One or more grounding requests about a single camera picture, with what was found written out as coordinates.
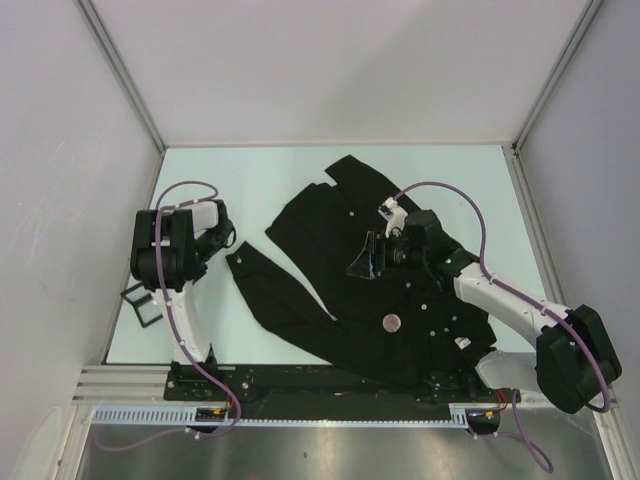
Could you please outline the pink red round brooch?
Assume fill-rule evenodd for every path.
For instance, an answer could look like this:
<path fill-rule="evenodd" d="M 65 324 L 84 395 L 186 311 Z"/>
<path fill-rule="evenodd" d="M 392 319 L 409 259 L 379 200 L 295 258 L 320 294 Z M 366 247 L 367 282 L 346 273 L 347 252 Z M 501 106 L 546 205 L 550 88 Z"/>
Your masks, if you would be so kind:
<path fill-rule="evenodd" d="M 382 327 L 388 333 L 396 333 L 402 326 L 400 317 L 396 314 L 387 314 L 382 319 Z"/>

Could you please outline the black button-up shirt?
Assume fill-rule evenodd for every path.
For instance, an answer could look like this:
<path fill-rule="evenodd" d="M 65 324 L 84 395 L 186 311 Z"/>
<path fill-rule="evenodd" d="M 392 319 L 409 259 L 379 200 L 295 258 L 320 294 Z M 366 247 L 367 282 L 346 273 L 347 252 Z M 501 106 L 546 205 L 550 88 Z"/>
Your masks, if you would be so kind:
<path fill-rule="evenodd" d="M 296 279 L 249 243 L 227 258 L 257 323 L 330 364 L 377 382 L 410 386 L 436 372 L 468 370 L 496 337 L 488 316 L 417 271 L 377 280 L 346 274 L 366 234 L 385 223 L 379 205 L 398 188 L 346 156 L 290 200 L 268 238 L 302 272 Z M 387 314 L 402 326 L 382 327 Z"/>

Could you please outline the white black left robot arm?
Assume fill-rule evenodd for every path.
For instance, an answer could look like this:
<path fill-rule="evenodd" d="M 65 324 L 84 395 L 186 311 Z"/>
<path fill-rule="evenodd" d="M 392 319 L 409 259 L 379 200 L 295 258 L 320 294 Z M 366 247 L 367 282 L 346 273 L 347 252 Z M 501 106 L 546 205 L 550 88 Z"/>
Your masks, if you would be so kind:
<path fill-rule="evenodd" d="M 144 302 L 159 308 L 170 329 L 173 361 L 188 365 L 213 357 L 202 334 L 194 285 L 207 273 L 209 260 L 233 245 L 236 230 L 222 200 L 185 202 L 163 212 L 136 213 L 130 270 L 137 281 L 129 293 L 143 289 Z"/>

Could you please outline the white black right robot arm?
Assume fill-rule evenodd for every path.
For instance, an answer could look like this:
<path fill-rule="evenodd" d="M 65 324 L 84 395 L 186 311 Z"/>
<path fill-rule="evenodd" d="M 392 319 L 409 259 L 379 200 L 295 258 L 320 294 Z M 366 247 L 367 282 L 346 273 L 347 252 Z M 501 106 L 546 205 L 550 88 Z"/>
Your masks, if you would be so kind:
<path fill-rule="evenodd" d="M 349 265 L 348 275 L 375 280 L 417 271 L 446 293 L 501 321 L 533 348 L 532 354 L 494 351 L 463 373 L 461 388 L 484 401 L 505 381 L 540 392 L 555 407 L 574 414 L 584 407 L 605 413 L 612 406 L 611 383 L 622 373 L 601 316 L 523 292 L 491 273 L 484 261 L 458 246 L 431 210 L 407 212 L 393 199 L 379 212 L 386 221 L 370 231 Z"/>

